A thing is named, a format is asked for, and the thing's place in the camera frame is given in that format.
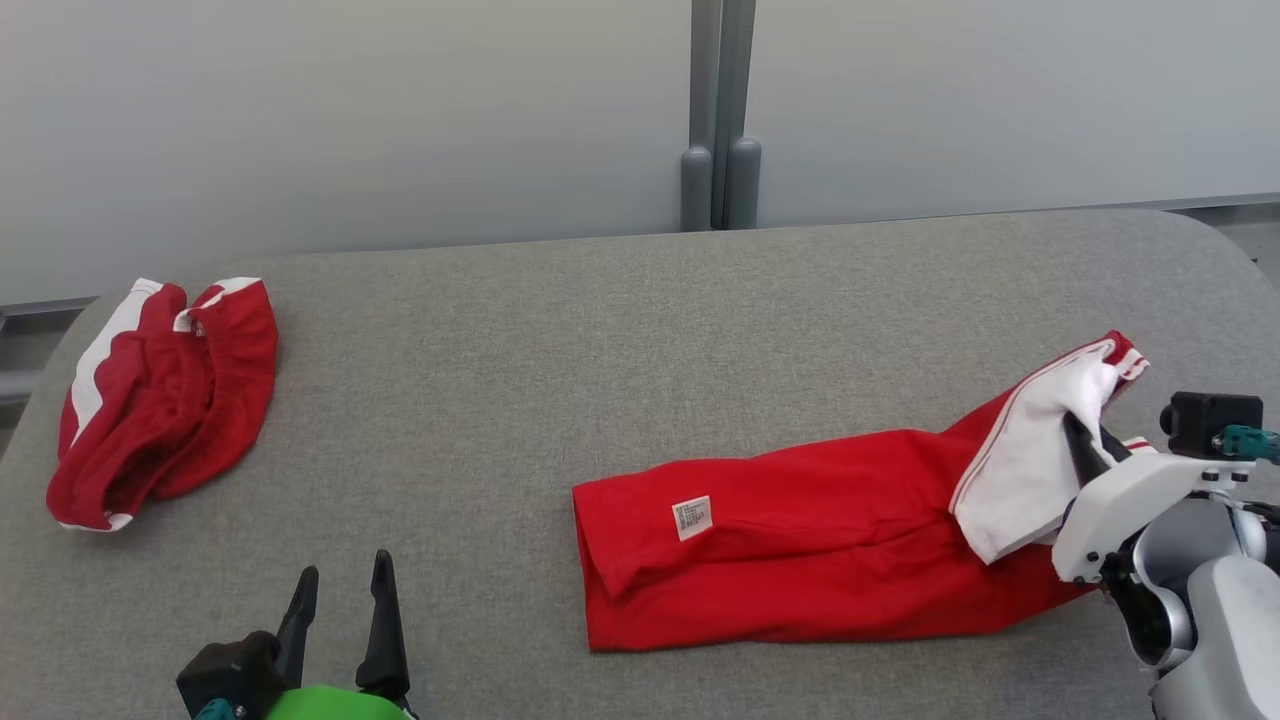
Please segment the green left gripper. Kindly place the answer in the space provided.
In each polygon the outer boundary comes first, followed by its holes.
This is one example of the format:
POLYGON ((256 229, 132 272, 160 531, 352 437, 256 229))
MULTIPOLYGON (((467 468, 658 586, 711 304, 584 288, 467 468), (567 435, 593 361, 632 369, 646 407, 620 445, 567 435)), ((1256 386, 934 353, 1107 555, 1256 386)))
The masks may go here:
POLYGON ((379 550, 374 560, 370 583, 372 620, 366 653, 357 667, 357 687, 362 692, 332 685, 301 688, 307 634, 317 607, 317 588, 319 570, 306 566, 276 632, 279 652, 275 669, 288 691, 266 719, 416 719, 415 714, 393 702, 407 700, 411 680, 390 552, 379 550))

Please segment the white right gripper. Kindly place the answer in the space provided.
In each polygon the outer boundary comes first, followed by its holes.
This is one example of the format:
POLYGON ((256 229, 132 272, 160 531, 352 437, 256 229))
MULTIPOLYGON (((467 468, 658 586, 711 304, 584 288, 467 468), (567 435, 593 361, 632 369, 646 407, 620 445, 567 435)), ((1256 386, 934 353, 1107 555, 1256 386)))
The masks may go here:
POLYGON ((1242 551, 1233 528, 1239 462, 1132 455, 1105 427, 1091 432, 1073 413, 1064 415, 1062 430, 1082 487, 1052 547, 1062 582, 1102 582, 1105 561, 1115 555, 1130 559, 1140 582, 1152 585, 1242 551))

